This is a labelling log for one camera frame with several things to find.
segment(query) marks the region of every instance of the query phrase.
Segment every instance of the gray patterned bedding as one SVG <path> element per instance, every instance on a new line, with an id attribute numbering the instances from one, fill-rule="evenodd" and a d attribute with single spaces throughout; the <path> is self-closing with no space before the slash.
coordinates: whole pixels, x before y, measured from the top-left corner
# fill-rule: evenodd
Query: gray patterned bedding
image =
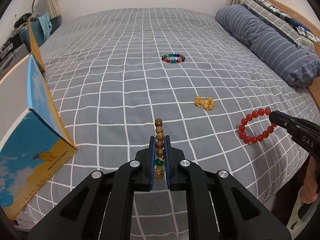
<path id="1" fill-rule="evenodd" d="M 306 89 L 294 90 L 227 33 L 214 17 L 177 8 L 119 9 L 63 24 L 40 48 L 45 80 L 78 147 L 18 217 L 32 227 L 91 171 L 111 172 L 132 160 L 163 120 L 172 146 L 203 169 L 226 169 L 265 202 L 300 168 L 307 153 L 276 127 L 261 143 L 238 138 L 240 120 L 260 107 L 320 122 Z M 182 64 L 161 62 L 170 52 Z M 196 96 L 215 107 L 194 106 Z M 248 125 L 262 133 L 266 116 Z M 165 179 L 136 193 L 131 239 L 186 239 L 183 192 Z"/>

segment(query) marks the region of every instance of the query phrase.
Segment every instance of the bracelet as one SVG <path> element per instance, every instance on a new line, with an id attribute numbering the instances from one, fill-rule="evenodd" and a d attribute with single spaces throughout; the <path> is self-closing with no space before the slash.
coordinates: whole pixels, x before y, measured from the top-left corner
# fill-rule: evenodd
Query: bracelet
<path id="1" fill-rule="evenodd" d="M 214 101 L 212 98 L 198 96 L 193 103 L 195 106 L 200 106 L 204 110 L 212 110 L 214 108 Z"/>
<path id="2" fill-rule="evenodd" d="M 164 177 L 164 171 L 162 169 L 164 165 L 164 134 L 162 127 L 162 120 L 160 118 L 155 119 L 155 127 L 156 127 L 156 154 L 158 159 L 155 160 L 155 179 L 162 179 Z"/>
<path id="3" fill-rule="evenodd" d="M 179 59 L 168 59 L 169 57 L 179 57 Z M 175 63 L 181 63 L 184 62 L 184 60 L 186 59 L 182 54 L 167 54 L 167 55 L 163 55 L 161 57 L 161 59 L 167 63 L 171 63 L 171 64 L 175 64 Z"/>
<path id="4" fill-rule="evenodd" d="M 257 137 L 253 136 L 247 136 L 245 130 L 245 125 L 248 123 L 248 121 L 251 121 L 253 118 L 257 118 L 259 115 L 263 116 L 269 115 L 271 113 L 271 109 L 267 107 L 266 109 L 260 108 L 258 111 L 253 111 L 252 114 L 247 114 L 245 118 L 241 119 L 241 125 L 239 126 L 239 138 L 244 141 L 244 143 L 253 143 L 255 144 L 257 141 L 262 142 L 264 138 L 268 138 L 270 133 L 273 133 L 274 127 L 277 125 L 274 123 L 271 123 L 270 126 L 268 126 L 267 130 L 263 131 L 262 134 L 259 134 Z"/>

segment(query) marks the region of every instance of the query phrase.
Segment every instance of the finger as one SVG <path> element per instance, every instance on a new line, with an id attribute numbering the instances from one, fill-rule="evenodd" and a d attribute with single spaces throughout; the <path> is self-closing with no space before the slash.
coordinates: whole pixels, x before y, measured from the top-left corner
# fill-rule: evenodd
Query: finger
<path id="1" fill-rule="evenodd" d="M 318 189 L 318 182 L 316 180 L 316 175 L 314 172 L 307 172 L 304 179 L 304 185 L 309 189 L 310 193 L 315 193 Z"/>
<path id="2" fill-rule="evenodd" d="M 309 200 L 304 192 L 304 187 L 301 189 L 301 192 L 300 192 L 300 196 L 301 196 L 301 201 L 305 204 L 310 204 L 311 203 L 311 200 Z"/>
<path id="3" fill-rule="evenodd" d="M 308 171 L 315 172 L 316 168 L 317 168 L 316 159 L 313 156 L 311 156 L 309 160 L 309 165 L 307 167 L 307 172 Z"/>
<path id="4" fill-rule="evenodd" d="M 313 202 L 317 199 L 317 193 L 310 193 L 309 189 L 305 186 L 303 187 L 302 192 L 310 202 Z"/>

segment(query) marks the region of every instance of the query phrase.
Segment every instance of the red bead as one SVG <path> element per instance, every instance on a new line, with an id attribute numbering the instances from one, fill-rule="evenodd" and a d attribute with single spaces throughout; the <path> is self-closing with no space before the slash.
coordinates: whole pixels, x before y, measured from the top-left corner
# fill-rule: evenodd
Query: red bead
<path id="1" fill-rule="evenodd" d="M 266 109 L 264 109 L 264 113 L 265 113 L 266 115 L 269 115 L 269 114 L 271 113 L 270 107 L 267 107 Z"/>
<path id="2" fill-rule="evenodd" d="M 243 140 L 244 138 L 246 138 L 246 136 L 247 136 L 247 134 L 246 134 L 245 132 L 240 132 L 240 133 L 239 133 L 239 138 L 242 139 L 242 140 Z"/>
<path id="3" fill-rule="evenodd" d="M 268 130 L 268 133 L 273 133 L 273 130 L 274 130 L 273 126 L 272 125 L 268 126 L 267 130 Z"/>
<path id="4" fill-rule="evenodd" d="M 250 143 L 251 142 L 250 136 L 247 136 L 246 138 L 244 138 L 243 141 L 244 143 Z"/>
<path id="5" fill-rule="evenodd" d="M 268 132 L 268 131 L 263 131 L 262 136 L 263 136 L 264 138 L 268 138 L 269 132 Z"/>
<path id="6" fill-rule="evenodd" d="M 257 136 L 257 140 L 258 140 L 258 142 L 262 142 L 262 141 L 263 141 L 263 136 L 262 136 L 262 134 L 259 134 L 259 135 Z"/>
<path id="7" fill-rule="evenodd" d="M 247 114 L 246 119 L 248 121 L 251 121 L 253 119 L 252 114 Z"/>
<path id="8" fill-rule="evenodd" d="M 255 143 L 257 142 L 257 138 L 256 138 L 256 137 L 251 137 L 251 142 L 252 142 L 253 144 L 255 144 Z"/>
<path id="9" fill-rule="evenodd" d="M 239 131 L 243 132 L 245 130 L 245 126 L 243 124 L 239 125 Z"/>
<path id="10" fill-rule="evenodd" d="M 254 118 L 257 118 L 257 117 L 258 117 L 258 115 L 259 115 L 259 114 L 258 114 L 258 112 L 257 112 L 257 111 L 253 111 L 253 112 L 252 112 L 252 116 L 253 116 Z"/>
<path id="11" fill-rule="evenodd" d="M 248 123 L 248 120 L 245 119 L 245 118 L 242 118 L 242 119 L 241 119 L 241 123 L 242 123 L 243 125 L 246 125 L 246 124 Z"/>
<path id="12" fill-rule="evenodd" d="M 260 116 L 263 116 L 263 115 L 264 115 L 264 109 L 263 109 L 263 108 L 259 108 L 258 114 L 259 114 Z"/>

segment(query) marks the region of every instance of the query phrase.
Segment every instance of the wooden bed frame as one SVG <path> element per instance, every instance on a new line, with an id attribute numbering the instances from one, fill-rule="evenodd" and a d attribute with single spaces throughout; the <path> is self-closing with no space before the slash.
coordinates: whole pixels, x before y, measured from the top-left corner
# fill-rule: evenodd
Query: wooden bed frame
<path id="1" fill-rule="evenodd" d="M 279 3 L 275 0 L 268 0 L 271 3 L 273 3 L 274 5 L 276 5 L 277 7 L 279 7 L 283 12 L 285 12 L 286 14 L 289 14 L 291 17 L 296 18 L 297 20 L 299 20 L 300 22 L 302 22 L 303 24 L 305 24 L 312 32 L 314 35 L 316 35 L 317 37 L 320 37 L 320 30 L 313 24 L 311 23 L 308 19 L 306 19 L 305 17 L 303 17 L 301 14 L 297 13 L 295 10 L 285 6 L 282 3 Z M 313 43 L 315 48 L 316 48 L 316 54 L 320 57 L 320 42 Z M 313 96 L 318 109 L 320 109 L 320 77 L 315 78 L 313 84 L 311 86 L 308 87 L 311 95 Z"/>

